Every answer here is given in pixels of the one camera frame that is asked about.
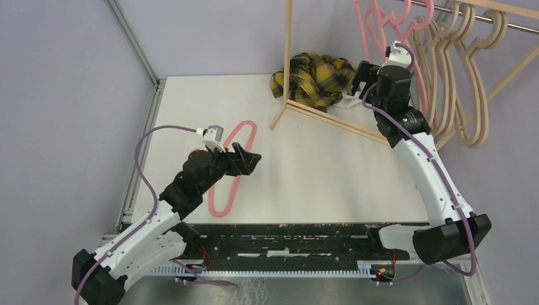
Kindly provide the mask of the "beige hanger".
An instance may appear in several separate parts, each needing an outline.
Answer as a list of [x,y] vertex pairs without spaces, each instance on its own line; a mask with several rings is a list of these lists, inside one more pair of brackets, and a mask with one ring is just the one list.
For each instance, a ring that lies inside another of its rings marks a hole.
[[431,62],[428,66],[432,132],[435,136],[445,135],[452,127],[456,112],[456,85],[454,71],[449,59],[449,47],[460,35],[455,26],[458,21],[460,4],[451,3],[451,18],[448,24],[432,20],[425,31],[427,50]]
[[413,43],[416,51],[416,61],[423,75],[426,90],[427,120],[434,130],[438,127],[436,98],[438,94],[437,64],[434,55],[436,35],[430,31],[430,22],[423,30],[414,30]]
[[451,9],[449,23],[439,27],[435,47],[438,72],[442,81],[442,119],[437,127],[438,137],[449,133],[452,129],[456,112],[456,80],[449,51],[455,43],[468,36],[474,24],[472,15],[475,10],[469,4],[452,1]]
[[487,37],[475,37],[470,44],[459,41],[454,47],[462,61],[466,77],[472,95],[472,121],[474,131],[468,131],[468,123],[465,122],[465,114],[461,102],[456,100],[456,136],[461,145],[469,148],[478,148],[488,136],[489,115],[488,98],[481,73],[475,58],[482,50],[492,49],[498,46],[505,37],[508,29],[508,15],[500,10],[489,9],[483,14],[492,19],[491,32]]

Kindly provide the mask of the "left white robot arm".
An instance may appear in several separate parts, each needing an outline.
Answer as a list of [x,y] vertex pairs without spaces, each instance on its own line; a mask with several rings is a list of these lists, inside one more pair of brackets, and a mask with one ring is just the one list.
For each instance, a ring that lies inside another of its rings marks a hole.
[[196,231],[184,219],[203,202],[203,195],[224,176],[250,175],[262,156],[239,143],[228,151],[195,151],[156,199],[146,216],[94,252],[73,258],[74,303],[118,304],[142,277],[170,259],[190,259],[200,250]]

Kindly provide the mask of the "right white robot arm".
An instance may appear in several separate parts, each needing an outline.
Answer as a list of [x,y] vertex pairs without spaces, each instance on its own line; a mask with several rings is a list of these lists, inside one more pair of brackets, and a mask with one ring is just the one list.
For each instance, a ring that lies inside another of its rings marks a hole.
[[382,67],[362,61],[353,78],[360,83],[363,106],[374,112],[377,127],[390,147],[407,165],[425,204],[428,226],[394,224],[383,227],[367,242],[375,259],[384,259],[393,249],[415,253],[427,265],[470,255],[475,272],[475,249],[492,228],[486,214],[477,215],[451,180],[434,143],[430,126],[421,111],[410,105],[411,71],[405,66]]

